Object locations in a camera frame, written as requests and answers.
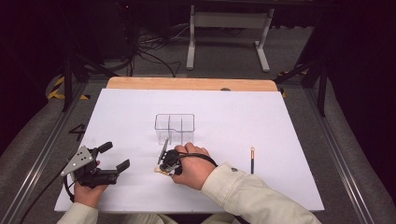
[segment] metal rail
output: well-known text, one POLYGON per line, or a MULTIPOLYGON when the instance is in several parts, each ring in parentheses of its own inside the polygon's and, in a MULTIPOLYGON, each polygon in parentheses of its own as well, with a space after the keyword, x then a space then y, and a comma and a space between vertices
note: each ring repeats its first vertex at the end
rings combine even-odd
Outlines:
POLYGON ((341 152, 340 147, 338 146, 334 135, 332 134, 332 129, 329 126, 326 118, 320 115, 320 112, 317 108, 317 98, 312 89, 305 89, 306 96, 308 98, 309 104, 312 109, 315 111, 315 116, 318 120, 321 129, 326 135, 326 139, 330 145, 330 153, 332 155, 332 160, 338 170, 339 175, 344 183, 346 188, 346 192, 349 195, 350 201, 352 201, 352 205, 355 208, 356 214, 358 215, 359 220, 363 224, 372 224, 374 223, 373 218, 368 210, 366 203, 364 202, 361 192, 355 182, 355 179, 350 173, 347 163, 344 159, 344 156, 341 152))
POLYGON ((49 138, 47 139, 46 144, 43 146, 40 154, 35 160, 35 164, 32 166, 28 175, 26 176, 23 184, 21 185, 20 190, 15 196, 13 202, 9 206, 6 215, 3 217, 1 223, 3 224, 12 224, 16 223, 18 220, 23 207, 25 206, 29 196, 31 195, 33 189, 35 188, 35 184, 38 181, 38 178, 41 176, 48 160, 50 159, 50 155, 54 150, 54 145, 56 144, 64 125, 66 124, 71 112, 75 108, 78 100, 78 97, 83 93, 87 84, 78 83, 73 92, 73 102, 68 107, 66 111, 64 111, 61 116, 56 121, 54 128, 52 129, 49 138))

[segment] chair leg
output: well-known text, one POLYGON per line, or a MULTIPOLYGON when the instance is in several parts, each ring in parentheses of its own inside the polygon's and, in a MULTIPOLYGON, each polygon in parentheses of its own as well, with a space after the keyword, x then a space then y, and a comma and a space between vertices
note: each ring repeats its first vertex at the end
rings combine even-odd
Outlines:
POLYGON ((195 38, 194 38, 194 29, 195 29, 195 9, 194 6, 191 6, 191 15, 190 15, 190 44, 189 44, 189 52, 187 53, 187 70, 192 70, 194 68, 194 57, 195 57, 195 38))
POLYGON ((274 15, 274 10, 269 9, 267 14, 267 19, 265 20, 264 26, 262 28, 262 39, 259 41, 255 41, 255 46, 257 50, 257 55, 259 56, 260 64, 262 65, 263 72, 269 72, 270 66, 268 65, 267 58, 265 57, 265 53, 263 50, 265 39, 267 38, 268 30, 270 29, 271 20, 274 15))

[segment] hand-held device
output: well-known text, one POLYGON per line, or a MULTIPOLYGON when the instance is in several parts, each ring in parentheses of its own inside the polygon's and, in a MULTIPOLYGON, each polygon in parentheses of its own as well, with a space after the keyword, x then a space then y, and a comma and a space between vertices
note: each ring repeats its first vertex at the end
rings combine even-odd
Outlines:
POLYGON ((175 175, 181 175, 183 173, 183 167, 181 166, 181 158, 184 157, 198 157, 204 159, 206 161, 210 161, 213 165, 218 166, 212 158, 200 154, 200 153, 183 153, 178 152, 175 149, 171 149, 166 151, 168 146, 168 138, 166 138, 165 143, 163 145, 163 150, 161 151, 160 157, 158 159, 157 164, 160 165, 160 162, 163 163, 160 165, 161 173, 168 175, 170 172, 174 171, 175 175))
POLYGON ((97 167, 98 164, 96 161, 99 152, 104 153, 112 147, 113 144, 111 142, 104 143, 94 149, 88 149, 82 146, 64 167, 61 176, 64 177, 64 186, 72 202, 74 201, 74 196, 71 194, 69 186, 67 186, 68 174, 71 175, 73 182, 77 181, 81 186, 92 189, 99 185, 117 184, 117 178, 120 176, 120 173, 130 166, 129 160, 116 166, 116 170, 102 170, 97 167))

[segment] transparent box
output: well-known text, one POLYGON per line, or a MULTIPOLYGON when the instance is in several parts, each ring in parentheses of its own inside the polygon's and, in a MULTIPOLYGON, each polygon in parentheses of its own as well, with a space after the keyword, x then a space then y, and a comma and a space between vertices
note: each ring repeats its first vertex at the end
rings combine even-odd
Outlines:
POLYGON ((166 138, 169 138, 169 145, 193 143, 194 131, 193 114, 158 114, 155 117, 155 132, 160 145, 166 138))

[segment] metal frame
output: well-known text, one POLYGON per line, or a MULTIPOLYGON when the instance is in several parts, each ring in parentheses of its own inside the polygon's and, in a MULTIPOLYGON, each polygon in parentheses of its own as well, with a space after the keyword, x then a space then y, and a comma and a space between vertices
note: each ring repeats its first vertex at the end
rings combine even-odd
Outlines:
POLYGON ((332 129, 326 118, 321 116, 321 112, 317 109, 317 98, 312 89, 305 89, 305 94, 308 98, 309 104, 315 112, 315 116, 318 120, 318 123, 326 135, 326 139, 330 145, 330 154, 332 155, 332 160, 337 168, 338 174, 341 176, 341 179, 346 188, 346 192, 349 195, 350 201, 352 202, 353 207, 355 208, 356 214, 361 223, 364 224, 372 224, 374 220, 370 214, 370 211, 361 196, 361 191, 356 184, 355 178, 352 173, 349 171, 347 166, 347 162, 344 159, 344 156, 341 152, 340 147, 335 140, 334 135, 332 134, 332 129))
POLYGON ((40 178, 43 170, 50 159, 52 152, 55 149, 55 144, 60 137, 60 134, 66 124, 71 112, 73 111, 74 107, 76 106, 81 94, 83 93, 86 87, 85 83, 78 83, 78 86, 75 89, 73 94, 74 101, 71 102, 71 105, 61 113, 61 116, 58 118, 52 132, 47 139, 46 144, 43 146, 40 154, 38 155, 37 159, 35 160, 35 164, 32 166, 31 170, 29 171, 28 175, 25 177, 23 184, 21 185, 20 190, 18 191, 17 195, 15 196, 13 202, 9 206, 5 216, 3 217, 1 223, 2 224, 12 224, 15 223, 16 220, 19 218, 23 207, 25 206, 29 196, 31 195, 33 189, 35 188, 35 184, 40 178))
POLYGON ((223 12, 195 12, 195 6, 191 6, 190 14, 190 43, 187 53, 187 70, 194 68, 195 57, 195 27, 227 27, 262 29, 262 38, 255 41, 255 48, 259 56, 263 72, 269 72, 270 67, 263 50, 264 42, 271 25, 274 10, 268 13, 223 13, 223 12))

